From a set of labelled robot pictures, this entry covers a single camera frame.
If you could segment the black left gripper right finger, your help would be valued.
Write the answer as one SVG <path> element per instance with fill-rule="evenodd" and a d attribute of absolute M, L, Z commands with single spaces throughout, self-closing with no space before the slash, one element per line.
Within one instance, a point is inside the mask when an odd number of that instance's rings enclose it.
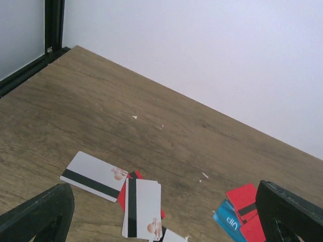
<path fill-rule="evenodd" d="M 322 208 L 261 180 L 256 207 L 266 241 L 322 241 Z"/>

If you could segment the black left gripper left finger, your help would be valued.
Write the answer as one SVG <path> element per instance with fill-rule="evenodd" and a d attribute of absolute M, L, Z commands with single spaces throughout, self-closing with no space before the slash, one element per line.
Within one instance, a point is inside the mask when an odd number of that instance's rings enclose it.
<path fill-rule="evenodd" d="M 1 215 L 1 241 L 65 241 L 75 203 L 69 184 L 57 184 Z"/>

